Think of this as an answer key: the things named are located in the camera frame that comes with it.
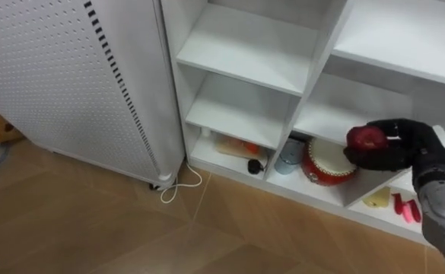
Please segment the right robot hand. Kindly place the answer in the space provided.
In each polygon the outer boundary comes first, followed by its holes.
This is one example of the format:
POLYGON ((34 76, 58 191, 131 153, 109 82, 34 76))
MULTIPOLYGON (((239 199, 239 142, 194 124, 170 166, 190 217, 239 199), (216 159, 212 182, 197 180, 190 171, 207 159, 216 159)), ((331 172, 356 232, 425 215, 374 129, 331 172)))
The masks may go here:
POLYGON ((352 164, 381 171, 411 168, 415 192, 434 181, 445 183, 445 147, 431 126, 403 118, 375 120, 368 126, 376 126, 394 140, 386 148, 345 148, 343 153, 352 164))

